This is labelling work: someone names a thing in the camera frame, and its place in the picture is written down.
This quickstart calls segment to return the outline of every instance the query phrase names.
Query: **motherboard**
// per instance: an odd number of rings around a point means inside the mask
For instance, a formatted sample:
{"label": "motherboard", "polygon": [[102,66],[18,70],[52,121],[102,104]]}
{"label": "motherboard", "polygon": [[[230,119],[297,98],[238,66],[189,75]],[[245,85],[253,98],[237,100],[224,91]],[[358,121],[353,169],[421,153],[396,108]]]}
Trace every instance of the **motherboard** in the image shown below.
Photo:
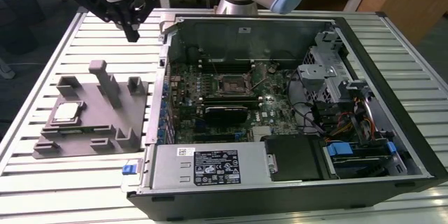
{"label": "motherboard", "polygon": [[285,93],[290,73],[273,61],[173,63],[174,143],[250,142],[258,135],[297,134]]}

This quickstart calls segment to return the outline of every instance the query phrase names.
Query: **sticker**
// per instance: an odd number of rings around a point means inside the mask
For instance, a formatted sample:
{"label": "sticker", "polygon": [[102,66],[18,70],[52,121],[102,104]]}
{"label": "sticker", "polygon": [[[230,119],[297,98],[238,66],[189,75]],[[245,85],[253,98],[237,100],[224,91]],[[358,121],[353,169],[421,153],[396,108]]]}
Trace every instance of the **sticker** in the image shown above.
{"label": "sticker", "polygon": [[238,34],[249,34],[250,33],[250,27],[240,27],[237,30],[238,30],[237,31]]}
{"label": "sticker", "polygon": [[194,152],[194,185],[214,186],[241,183],[237,151]]}
{"label": "sticker", "polygon": [[196,148],[177,148],[177,156],[193,156]]}

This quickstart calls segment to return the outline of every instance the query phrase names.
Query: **blue latch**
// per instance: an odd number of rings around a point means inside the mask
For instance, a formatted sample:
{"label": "blue latch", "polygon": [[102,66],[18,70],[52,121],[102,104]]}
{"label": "blue latch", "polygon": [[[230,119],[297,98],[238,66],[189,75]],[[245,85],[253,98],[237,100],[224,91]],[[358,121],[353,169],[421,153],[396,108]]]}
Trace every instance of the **blue latch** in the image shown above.
{"label": "blue latch", "polygon": [[352,155],[353,150],[349,143],[332,143],[326,146],[329,156]]}
{"label": "blue latch", "polygon": [[137,174],[137,165],[124,165],[121,174],[122,175]]}
{"label": "blue latch", "polygon": [[394,147],[394,144],[392,142],[386,142],[386,147],[389,148],[390,153],[396,154],[397,148]]}

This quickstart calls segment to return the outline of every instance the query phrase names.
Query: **power supply label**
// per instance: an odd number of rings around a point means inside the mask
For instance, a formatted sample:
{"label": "power supply label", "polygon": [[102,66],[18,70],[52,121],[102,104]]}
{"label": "power supply label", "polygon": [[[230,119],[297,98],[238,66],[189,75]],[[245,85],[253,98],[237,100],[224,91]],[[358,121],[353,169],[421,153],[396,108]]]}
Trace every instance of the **power supply label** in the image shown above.
{"label": "power supply label", "polygon": [[241,183],[237,151],[194,152],[194,185],[214,186]]}

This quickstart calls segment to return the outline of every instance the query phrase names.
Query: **sheet metal panel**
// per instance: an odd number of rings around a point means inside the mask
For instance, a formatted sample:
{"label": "sheet metal panel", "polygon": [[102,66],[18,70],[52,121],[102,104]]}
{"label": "sheet metal panel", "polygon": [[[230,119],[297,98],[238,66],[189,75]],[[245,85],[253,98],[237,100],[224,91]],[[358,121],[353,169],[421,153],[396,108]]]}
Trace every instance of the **sheet metal panel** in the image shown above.
{"label": "sheet metal panel", "polygon": [[[204,10],[193,9],[174,11],[205,13]],[[136,44],[128,44],[124,33],[116,26],[102,23],[90,13],[84,14],[81,22],[74,24],[74,31],[61,42],[62,50],[53,56],[54,66],[42,81],[36,84],[40,85],[40,91],[32,97],[34,102],[24,105],[28,106],[28,113],[21,117],[22,121],[16,131],[8,134],[10,138],[4,139],[9,143],[9,149],[6,153],[2,152],[8,156],[0,163],[1,223],[153,223],[125,199],[124,191],[137,185],[137,176],[122,177],[120,172],[121,166],[140,158],[142,153],[38,160],[30,154],[58,94],[54,84],[60,76],[76,75],[80,82],[96,81],[88,74],[86,66],[90,60],[104,59],[109,63],[108,71],[114,73],[117,81],[126,80],[129,76],[154,81],[160,51],[158,21],[162,13],[173,13],[173,10],[160,9],[152,12],[141,25],[142,39]],[[289,15],[342,15],[346,18],[417,127],[448,167],[446,90],[440,85],[433,70],[425,67],[421,57],[402,45],[384,20],[373,13],[296,12]],[[145,118],[150,114],[152,89],[153,85],[149,86]],[[372,208],[248,216],[188,223],[446,223],[446,185],[420,193],[400,195]]]}

